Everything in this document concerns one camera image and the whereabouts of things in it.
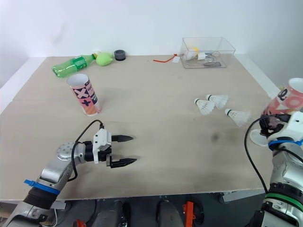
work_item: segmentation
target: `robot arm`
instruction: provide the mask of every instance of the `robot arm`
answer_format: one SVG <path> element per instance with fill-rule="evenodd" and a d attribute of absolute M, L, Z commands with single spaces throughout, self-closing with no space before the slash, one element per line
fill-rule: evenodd
<path fill-rule="evenodd" d="M 303 162 L 299 160 L 303 159 L 303 113 L 294 112 L 280 121 L 273 133 L 264 130 L 274 168 L 262 208 L 255 212 L 249 227 L 303 226 Z"/>
<path fill-rule="evenodd" d="M 39 227 L 40 222 L 46 221 L 50 207 L 73 172 L 72 148 L 74 145 L 75 166 L 89 161 L 95 161 L 95 163 L 106 161 L 107 166 L 115 168 L 126 166 L 136 159 L 124 158 L 112 161 L 112 141 L 124 142 L 132 139 L 124 135 L 112 136 L 101 128 L 94 135 L 94 145 L 91 141 L 76 145 L 72 142 L 61 145 L 56 157 L 47 164 L 36 181 L 25 180 L 25 183 L 32 188 L 27 197 L 16 206 L 3 227 Z"/>

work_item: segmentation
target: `transparent plastic box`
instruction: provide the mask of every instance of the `transparent plastic box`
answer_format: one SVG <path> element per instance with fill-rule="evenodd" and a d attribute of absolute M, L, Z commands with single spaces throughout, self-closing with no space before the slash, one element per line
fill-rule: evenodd
<path fill-rule="evenodd" d="M 180 57 L 184 68 L 225 68 L 236 49 L 222 37 L 183 38 Z"/>

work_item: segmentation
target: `green ball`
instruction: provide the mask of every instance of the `green ball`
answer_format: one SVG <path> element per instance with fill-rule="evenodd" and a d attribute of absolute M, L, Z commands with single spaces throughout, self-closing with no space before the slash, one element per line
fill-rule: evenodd
<path fill-rule="evenodd" d="M 96 58 L 96 63 L 101 66 L 106 66 L 113 61 L 113 54 L 111 53 L 100 53 Z"/>

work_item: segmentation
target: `shuttlecock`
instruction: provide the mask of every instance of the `shuttlecock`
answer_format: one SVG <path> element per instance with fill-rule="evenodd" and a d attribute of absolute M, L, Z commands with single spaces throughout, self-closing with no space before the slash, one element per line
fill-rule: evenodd
<path fill-rule="evenodd" d="M 214 102 L 201 100 L 199 98 L 195 99 L 195 104 L 198 106 L 200 113 L 202 115 L 210 114 L 214 109 Z"/>
<path fill-rule="evenodd" d="M 250 112 L 235 111 L 231 109 L 226 109 L 224 112 L 227 116 L 230 116 L 239 127 L 242 127 L 251 119 Z"/>
<path fill-rule="evenodd" d="M 207 95 L 206 99 L 209 101 L 213 101 L 214 105 L 221 110 L 225 104 L 227 103 L 228 100 L 228 95 L 223 95 L 223 96 L 213 96 L 213 95 Z"/>

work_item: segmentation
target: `black cable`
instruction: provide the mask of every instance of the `black cable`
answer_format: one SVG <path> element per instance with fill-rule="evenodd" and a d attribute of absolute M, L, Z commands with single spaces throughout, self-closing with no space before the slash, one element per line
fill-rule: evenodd
<path fill-rule="evenodd" d="M 91 214 L 90 218 L 89 218 L 88 221 L 85 223 L 86 225 L 93 219 L 93 217 L 95 216 L 96 210 L 97 210 L 97 200 L 95 200 L 94 212 Z"/>
<path fill-rule="evenodd" d="M 244 148 L 245 148 L 245 151 L 246 151 L 246 155 L 247 155 L 247 157 L 248 157 L 248 159 L 249 159 L 249 161 L 250 161 L 252 167 L 254 168 L 256 174 L 258 175 L 258 177 L 259 177 L 259 179 L 260 179 L 260 181 L 261 181 L 261 183 L 262 183 L 262 185 L 263 185 L 263 188 L 264 188 L 264 191 L 265 191 L 266 194 L 268 193 L 266 184 L 265 184 L 265 182 L 264 182 L 264 180 L 263 180 L 261 174 L 259 173 L 258 169 L 256 168 L 254 162 L 252 161 L 252 159 L 251 159 L 251 157 L 250 157 L 250 153 L 249 153 L 248 148 L 247 148 L 247 137 L 248 137 L 248 135 L 249 135 L 249 133 L 250 133 L 251 128 L 254 126 L 255 123 L 257 123 L 258 121 L 263 120 L 263 119 L 265 119 L 265 118 L 268 118 L 268 117 L 277 117 L 277 116 L 280 116 L 280 114 L 265 115 L 265 116 L 262 116 L 262 117 L 260 117 L 260 118 L 258 118 L 258 119 L 256 119 L 256 120 L 254 120 L 254 121 L 250 124 L 250 126 L 248 127 L 248 129 L 247 129 L 247 131 L 246 131 L 246 133 L 245 133 L 245 137 L 244 137 Z"/>
<path fill-rule="evenodd" d="M 77 168 L 76 168 L 76 164 L 75 164 L 75 158 L 74 158 L 76 146 L 77 146 L 78 143 L 80 143 L 79 140 L 80 140 L 80 138 L 83 136 L 83 134 L 84 134 L 84 133 L 87 131 L 87 129 L 89 129 L 89 127 L 90 127 L 93 123 L 95 123 L 95 122 L 99 122 L 99 123 L 100 123 L 100 127 L 99 127 L 100 129 L 101 129 L 101 128 L 104 128 L 102 121 L 100 121 L 100 120 L 94 120 L 94 121 L 92 121 L 92 122 L 83 130 L 83 132 L 80 134 L 80 136 L 78 136 L 78 138 L 76 139 L 76 141 L 75 141 L 75 143 L 74 143 L 74 146 L 72 146 L 72 150 L 71 150 L 71 165 L 72 165 L 72 169 L 73 169 L 73 171 L 74 171 L 74 173 L 75 173 L 75 176 L 74 176 L 73 178 L 69 179 L 68 182 L 69 182 L 69 181 L 73 181 L 73 180 L 75 180 L 75 179 L 78 177 L 78 172 L 77 172 Z"/>
<path fill-rule="evenodd" d="M 277 151 L 278 151 L 278 152 L 285 151 L 285 152 L 287 152 L 287 153 L 289 153 L 289 154 L 295 156 L 297 159 L 300 160 L 300 162 L 303 163 L 303 159 L 302 159 L 300 156 L 298 156 L 296 153 L 293 153 L 293 152 L 290 151 L 290 150 L 287 150 L 287 149 L 285 149 L 285 148 L 278 148 Z"/>

